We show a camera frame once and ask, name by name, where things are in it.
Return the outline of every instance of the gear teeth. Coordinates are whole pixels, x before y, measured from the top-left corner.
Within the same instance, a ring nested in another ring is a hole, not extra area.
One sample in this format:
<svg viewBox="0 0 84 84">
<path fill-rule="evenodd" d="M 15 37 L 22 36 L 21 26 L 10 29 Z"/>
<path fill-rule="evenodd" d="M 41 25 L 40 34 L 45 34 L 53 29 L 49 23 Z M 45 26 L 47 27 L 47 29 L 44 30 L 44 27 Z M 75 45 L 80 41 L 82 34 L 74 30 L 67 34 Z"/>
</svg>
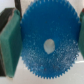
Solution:
<svg viewBox="0 0 84 84">
<path fill-rule="evenodd" d="M 31 10 L 32 9 L 34 9 L 34 6 L 36 5 L 36 6 L 38 6 L 39 4 L 42 4 L 42 3 L 45 3 L 45 2 L 47 2 L 46 0 L 43 0 L 43 1 L 38 1 L 38 0 L 36 0 L 34 3 L 32 2 L 31 4 L 30 4 L 30 6 L 28 6 L 28 9 L 26 10 L 26 13 L 24 14 L 24 16 L 23 16 L 23 18 L 22 18 L 22 21 L 21 21 L 21 24 L 25 21 L 25 18 L 26 18 L 26 16 L 28 16 L 28 13 L 30 13 L 31 12 Z M 71 9 L 70 11 L 71 12 L 74 12 L 74 16 L 77 16 L 77 13 L 75 12 L 75 9 L 74 8 L 72 8 L 72 6 L 71 6 L 71 4 L 66 0 L 66 2 L 65 2 L 65 0 L 62 0 L 61 2 L 60 2 L 60 4 L 64 4 L 64 6 L 68 6 L 68 9 Z M 57 78 L 57 77 L 60 77 L 60 76 L 62 76 L 63 74 L 65 74 L 65 72 L 63 72 L 62 74 L 60 74 L 60 75 L 58 75 L 58 76 L 55 76 L 55 77 L 43 77 L 43 76 L 41 76 L 41 78 L 46 78 L 46 79 L 54 79 L 54 78 Z"/>
</svg>

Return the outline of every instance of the blue gear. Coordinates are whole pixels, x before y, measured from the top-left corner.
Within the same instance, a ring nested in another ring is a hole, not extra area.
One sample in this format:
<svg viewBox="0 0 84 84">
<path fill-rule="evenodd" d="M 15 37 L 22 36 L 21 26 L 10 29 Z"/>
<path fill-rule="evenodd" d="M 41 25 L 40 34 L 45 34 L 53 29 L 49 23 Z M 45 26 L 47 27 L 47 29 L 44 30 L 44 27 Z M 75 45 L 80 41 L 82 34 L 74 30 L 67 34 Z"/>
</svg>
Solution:
<svg viewBox="0 0 84 84">
<path fill-rule="evenodd" d="M 75 9 L 65 0 L 37 1 L 21 21 L 22 59 L 35 75 L 54 78 L 65 73 L 78 56 L 80 22 Z M 52 39 L 55 51 L 47 54 L 44 42 Z"/>
</svg>

